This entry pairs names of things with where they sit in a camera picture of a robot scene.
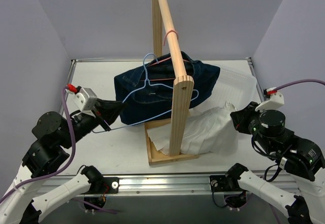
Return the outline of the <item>white pleated skirt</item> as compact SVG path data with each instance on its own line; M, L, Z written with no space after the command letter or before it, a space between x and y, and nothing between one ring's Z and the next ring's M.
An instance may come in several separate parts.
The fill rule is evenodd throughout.
M219 153L227 143L235 146L238 143L238 133L230 117L235 111L236 107L227 101L222 107L214 107L188 117L180 152L191 155Z

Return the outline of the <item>dark blue denim skirt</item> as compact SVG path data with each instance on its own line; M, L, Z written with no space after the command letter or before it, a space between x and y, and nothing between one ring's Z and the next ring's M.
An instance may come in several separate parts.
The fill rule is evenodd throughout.
M199 66L192 77L194 87L190 108L200 105L211 96L220 74L220 67L198 61ZM120 120L126 125L171 116L174 79L150 81L147 64L114 77L116 100L127 103L120 113Z

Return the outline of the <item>pink wire hanger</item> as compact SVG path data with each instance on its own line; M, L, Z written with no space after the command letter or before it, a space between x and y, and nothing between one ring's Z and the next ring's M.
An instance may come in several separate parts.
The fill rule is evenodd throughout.
M181 51L181 56L186 74L194 77L195 69L197 69L200 62L190 58L190 56L184 51ZM171 80L175 79L176 77L170 53L159 56L157 60L154 59L152 62L146 65L146 68L150 81Z

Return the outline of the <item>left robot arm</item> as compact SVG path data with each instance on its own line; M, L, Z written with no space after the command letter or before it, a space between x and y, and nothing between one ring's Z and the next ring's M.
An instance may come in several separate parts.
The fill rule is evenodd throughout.
M76 143L99 125L110 131L125 106L123 102L97 99L90 114L80 110L69 113L66 105L65 117L54 111L43 114L32 129L36 141L1 198L1 223L39 223L77 195L100 192L105 186L103 175L95 166L85 166L72 180L47 194L36 195L48 178L72 163Z

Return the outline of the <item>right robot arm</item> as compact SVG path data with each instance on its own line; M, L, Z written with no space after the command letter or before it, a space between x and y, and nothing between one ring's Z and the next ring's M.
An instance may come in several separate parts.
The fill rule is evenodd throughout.
M236 131L251 136L253 149L275 162L277 171L260 178L240 163L225 174L228 188L246 190L280 211L289 223L324 223L324 156L320 147L285 127L285 115L278 110L257 109L251 102L230 117ZM281 171L288 173L300 191L295 195L271 182Z

